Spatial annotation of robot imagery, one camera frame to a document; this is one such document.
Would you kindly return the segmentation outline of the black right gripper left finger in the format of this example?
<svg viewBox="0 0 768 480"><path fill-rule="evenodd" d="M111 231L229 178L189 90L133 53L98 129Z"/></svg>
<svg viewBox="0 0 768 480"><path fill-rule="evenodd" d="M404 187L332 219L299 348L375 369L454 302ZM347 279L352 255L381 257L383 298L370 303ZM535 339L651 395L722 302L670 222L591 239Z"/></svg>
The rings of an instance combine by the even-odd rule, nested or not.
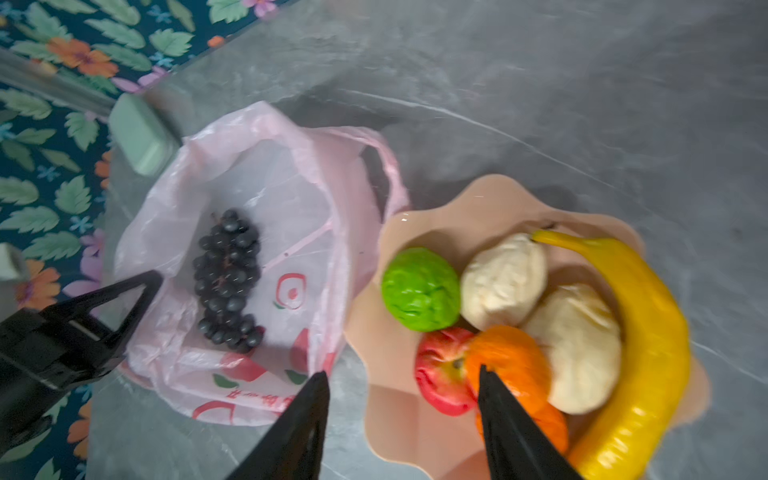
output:
<svg viewBox="0 0 768 480"><path fill-rule="evenodd" d="M317 480L320 477L330 387L323 371L311 376L228 480Z"/></svg>

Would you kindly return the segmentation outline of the fake red strawberry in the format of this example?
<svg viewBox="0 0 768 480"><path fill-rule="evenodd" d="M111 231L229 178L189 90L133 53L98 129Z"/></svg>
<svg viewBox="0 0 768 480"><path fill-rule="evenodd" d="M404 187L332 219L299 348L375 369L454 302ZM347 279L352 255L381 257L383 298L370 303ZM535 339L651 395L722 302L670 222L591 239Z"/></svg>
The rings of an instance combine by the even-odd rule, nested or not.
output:
<svg viewBox="0 0 768 480"><path fill-rule="evenodd" d="M425 333L414 361L414 378L421 396L438 412L457 417L476 408L467 379L466 353L475 334L460 327Z"/></svg>

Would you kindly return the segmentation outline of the fake yellow banana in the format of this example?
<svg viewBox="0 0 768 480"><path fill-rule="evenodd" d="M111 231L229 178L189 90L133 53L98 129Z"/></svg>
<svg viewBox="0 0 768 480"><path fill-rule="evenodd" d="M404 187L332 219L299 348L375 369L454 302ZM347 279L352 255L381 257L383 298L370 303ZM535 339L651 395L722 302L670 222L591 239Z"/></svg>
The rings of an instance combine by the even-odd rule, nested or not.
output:
<svg viewBox="0 0 768 480"><path fill-rule="evenodd" d="M637 479L688 385L692 354L687 320L663 281L625 243L547 230L534 232L532 238L583 256L610 286L623 316L620 378L567 459L585 479Z"/></svg>

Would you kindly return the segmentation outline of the fake orange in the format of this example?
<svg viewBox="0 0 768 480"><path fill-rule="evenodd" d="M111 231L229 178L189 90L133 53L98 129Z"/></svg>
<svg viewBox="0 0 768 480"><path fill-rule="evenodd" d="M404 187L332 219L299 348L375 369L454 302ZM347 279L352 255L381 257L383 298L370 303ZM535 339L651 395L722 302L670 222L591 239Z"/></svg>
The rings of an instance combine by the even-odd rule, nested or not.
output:
<svg viewBox="0 0 768 480"><path fill-rule="evenodd" d="M569 431L564 414L549 403L531 414L527 408L524 411L534 420L538 428L545 434L556 450L564 454L569 448Z"/></svg>
<svg viewBox="0 0 768 480"><path fill-rule="evenodd" d="M482 366L497 374L528 414L535 415L547 405L551 369L535 340L523 330L497 325L469 343L464 367L475 396L479 394Z"/></svg>

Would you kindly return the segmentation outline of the fake green lime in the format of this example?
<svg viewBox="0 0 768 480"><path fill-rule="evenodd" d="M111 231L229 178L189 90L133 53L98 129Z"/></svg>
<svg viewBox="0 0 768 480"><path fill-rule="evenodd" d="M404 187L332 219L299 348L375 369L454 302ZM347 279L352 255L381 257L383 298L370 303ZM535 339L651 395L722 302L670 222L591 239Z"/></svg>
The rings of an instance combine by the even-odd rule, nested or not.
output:
<svg viewBox="0 0 768 480"><path fill-rule="evenodd" d="M424 247L407 248L391 260L381 278L381 296L388 312L412 331L442 330L459 320L459 276Z"/></svg>

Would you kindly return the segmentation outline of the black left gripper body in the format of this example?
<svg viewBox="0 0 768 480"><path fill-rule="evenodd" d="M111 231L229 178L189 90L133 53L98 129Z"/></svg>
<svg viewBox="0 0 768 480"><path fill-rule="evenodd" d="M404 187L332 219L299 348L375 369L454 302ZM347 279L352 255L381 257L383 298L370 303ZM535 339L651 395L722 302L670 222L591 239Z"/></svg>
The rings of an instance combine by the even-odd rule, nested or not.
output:
<svg viewBox="0 0 768 480"><path fill-rule="evenodd" d="M1 322L1 452L44 433L49 409L114 368L120 332L91 315L21 309Z"/></svg>

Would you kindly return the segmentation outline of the fake beige garlic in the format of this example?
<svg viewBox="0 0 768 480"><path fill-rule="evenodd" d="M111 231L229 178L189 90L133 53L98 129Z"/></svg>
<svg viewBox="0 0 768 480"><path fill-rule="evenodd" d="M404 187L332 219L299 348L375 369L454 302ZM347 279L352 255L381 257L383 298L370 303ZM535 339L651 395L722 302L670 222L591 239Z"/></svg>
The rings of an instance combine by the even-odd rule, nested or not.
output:
<svg viewBox="0 0 768 480"><path fill-rule="evenodd" d="M568 415L600 408L621 369L621 328L610 308L586 284L561 285L536 308L523 330L548 359L548 402Z"/></svg>
<svg viewBox="0 0 768 480"><path fill-rule="evenodd" d="M461 315L474 328L521 325L548 279L544 248L525 233L478 253L461 276Z"/></svg>

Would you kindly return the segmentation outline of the fake dark grapes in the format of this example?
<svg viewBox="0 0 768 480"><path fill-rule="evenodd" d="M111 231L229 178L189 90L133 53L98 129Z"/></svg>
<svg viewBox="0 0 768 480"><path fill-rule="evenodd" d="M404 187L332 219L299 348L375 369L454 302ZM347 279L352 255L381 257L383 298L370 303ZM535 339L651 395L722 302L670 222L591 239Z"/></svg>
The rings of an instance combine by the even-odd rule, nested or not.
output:
<svg viewBox="0 0 768 480"><path fill-rule="evenodd" d="M213 217L198 246L201 253L192 263L194 293L202 308L197 329L214 345L249 354L264 338L256 316L246 311L261 279L260 232L243 213L230 208Z"/></svg>

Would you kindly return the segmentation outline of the pink plastic bag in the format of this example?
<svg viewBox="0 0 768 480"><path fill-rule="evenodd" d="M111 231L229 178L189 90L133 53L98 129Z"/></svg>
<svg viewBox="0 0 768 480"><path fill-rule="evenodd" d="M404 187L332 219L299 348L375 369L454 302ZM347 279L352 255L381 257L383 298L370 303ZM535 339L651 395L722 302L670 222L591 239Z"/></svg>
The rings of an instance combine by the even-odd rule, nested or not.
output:
<svg viewBox="0 0 768 480"><path fill-rule="evenodd" d="M332 370L351 302L376 271L382 226L409 206L374 130L302 127L264 102L215 120L186 138L118 243L117 278L163 278L120 372L190 418L273 423L312 374ZM228 210L257 239L250 279L227 286L264 335L246 353L199 329L199 241Z"/></svg>

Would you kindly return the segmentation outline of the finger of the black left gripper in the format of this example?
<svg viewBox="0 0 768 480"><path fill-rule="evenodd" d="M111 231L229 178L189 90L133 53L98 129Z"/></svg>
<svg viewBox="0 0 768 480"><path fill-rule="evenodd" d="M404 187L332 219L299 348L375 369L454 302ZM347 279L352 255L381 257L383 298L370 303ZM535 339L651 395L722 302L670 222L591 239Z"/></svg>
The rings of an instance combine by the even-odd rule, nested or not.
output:
<svg viewBox="0 0 768 480"><path fill-rule="evenodd" d="M130 338L160 291L163 281L159 272L149 270L47 307L40 315L47 321L83 327L87 332L95 334L99 343L115 358L122 357ZM98 307L116 301L136 289L140 289L141 294L135 299L133 307L116 330L91 314Z"/></svg>

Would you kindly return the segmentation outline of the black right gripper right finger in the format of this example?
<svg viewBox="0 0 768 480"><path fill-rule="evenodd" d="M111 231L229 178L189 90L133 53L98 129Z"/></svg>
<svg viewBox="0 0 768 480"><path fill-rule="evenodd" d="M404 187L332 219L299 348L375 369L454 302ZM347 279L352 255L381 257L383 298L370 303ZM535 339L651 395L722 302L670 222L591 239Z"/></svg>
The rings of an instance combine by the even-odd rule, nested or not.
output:
<svg viewBox="0 0 768 480"><path fill-rule="evenodd" d="M500 377L481 367L478 406L492 480L580 480Z"/></svg>

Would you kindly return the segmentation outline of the pink scalloped bowl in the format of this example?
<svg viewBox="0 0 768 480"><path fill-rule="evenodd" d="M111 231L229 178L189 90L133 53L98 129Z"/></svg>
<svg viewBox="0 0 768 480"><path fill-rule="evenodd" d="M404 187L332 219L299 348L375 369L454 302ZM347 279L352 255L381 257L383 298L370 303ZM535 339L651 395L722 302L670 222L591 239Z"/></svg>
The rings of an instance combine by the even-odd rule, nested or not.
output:
<svg viewBox="0 0 768 480"><path fill-rule="evenodd" d="M711 402L688 323L627 224L552 208L501 175L399 213L345 335L368 374L367 441L433 479L487 479L496 373L559 460L639 479Z"/></svg>

